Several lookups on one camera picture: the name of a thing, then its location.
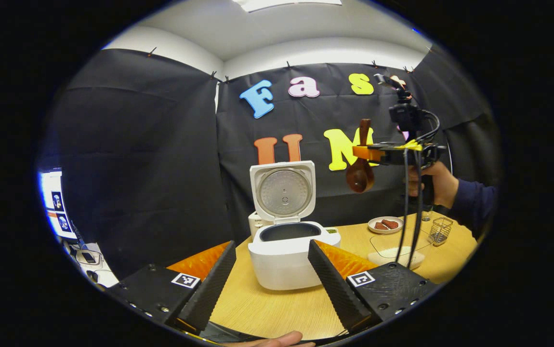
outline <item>plate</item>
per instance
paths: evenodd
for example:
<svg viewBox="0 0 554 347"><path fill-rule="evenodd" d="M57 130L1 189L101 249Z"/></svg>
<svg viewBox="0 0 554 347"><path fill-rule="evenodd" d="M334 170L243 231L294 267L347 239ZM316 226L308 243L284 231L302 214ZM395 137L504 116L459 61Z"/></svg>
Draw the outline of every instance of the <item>plate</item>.
<svg viewBox="0 0 554 347"><path fill-rule="evenodd" d="M383 219L390 220L391 222L398 222L399 225L398 225L398 227L396 227L394 229L389 229L389 230L379 230L379 229L374 228L374 226L376 226L376 223L377 222L382 222ZM367 228L369 228L369 230L373 231L376 234L392 234L392 233L398 232L399 230L401 230L403 228L403 219L400 219L400 218L397 218L397 217L378 217L378 218L374 218L374 219L370 220L367 223Z"/></svg>

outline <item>letter f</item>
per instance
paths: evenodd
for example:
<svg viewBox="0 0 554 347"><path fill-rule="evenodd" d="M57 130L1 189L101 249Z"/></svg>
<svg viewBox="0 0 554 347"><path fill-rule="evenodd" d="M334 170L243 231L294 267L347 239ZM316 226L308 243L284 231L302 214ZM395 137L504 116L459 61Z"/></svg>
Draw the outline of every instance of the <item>letter f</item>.
<svg viewBox="0 0 554 347"><path fill-rule="evenodd" d="M245 99L253 108L253 118L258 119L275 108L275 105L264 101L264 99L273 99L273 94L267 89L267 87L270 87L271 85L273 84L270 81L262 80L248 90L240 93L239 98Z"/></svg>

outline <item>white rice cooker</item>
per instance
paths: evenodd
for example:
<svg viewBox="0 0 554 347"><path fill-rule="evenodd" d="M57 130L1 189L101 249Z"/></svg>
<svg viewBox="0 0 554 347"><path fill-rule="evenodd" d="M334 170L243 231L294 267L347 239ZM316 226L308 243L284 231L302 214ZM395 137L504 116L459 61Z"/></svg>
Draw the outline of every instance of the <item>white rice cooker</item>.
<svg viewBox="0 0 554 347"><path fill-rule="evenodd" d="M270 290L320 285L307 259L309 242L316 239L339 247L341 235L317 222L301 222L315 207L314 162L254 165L249 174L256 213L274 223L259 228L248 245L258 282Z"/></svg>

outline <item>wooden table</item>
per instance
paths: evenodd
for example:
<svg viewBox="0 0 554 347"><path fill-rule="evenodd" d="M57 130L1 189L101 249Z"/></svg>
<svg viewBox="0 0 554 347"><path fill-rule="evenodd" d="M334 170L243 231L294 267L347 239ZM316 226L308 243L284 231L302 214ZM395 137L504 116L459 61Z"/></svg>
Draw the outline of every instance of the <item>wooden table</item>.
<svg viewBox="0 0 554 347"><path fill-rule="evenodd" d="M406 223L404 246L411 244L415 215ZM422 222L421 231L429 231L432 221L443 217L433 213L431 221ZM367 258L374 251L371 237L377 245L393 241L398 245L400 233L379 235L367 229L367 224L337 227L341 234L341 248ZM224 327L266 338L274 338L292 330L303 333L304 340L336 336L344 331L323 286L299 290L274 291L260 286L249 255L251 237L237 247L237 262L228 277L224 290L215 305L211 321ZM477 242L471 232L453 222L447 241L440 246L427 246L425 259L416 274L441 283L453 278L473 252Z"/></svg>

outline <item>metal basket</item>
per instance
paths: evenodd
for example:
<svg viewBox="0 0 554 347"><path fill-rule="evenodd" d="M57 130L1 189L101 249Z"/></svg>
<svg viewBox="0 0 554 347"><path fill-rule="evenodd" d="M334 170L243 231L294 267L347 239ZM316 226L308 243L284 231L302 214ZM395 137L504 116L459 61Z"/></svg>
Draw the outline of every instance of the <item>metal basket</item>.
<svg viewBox="0 0 554 347"><path fill-rule="evenodd" d="M433 242L434 246L439 246L446 242L452 226L453 221L446 217L434 219L429 231L429 241Z"/></svg>

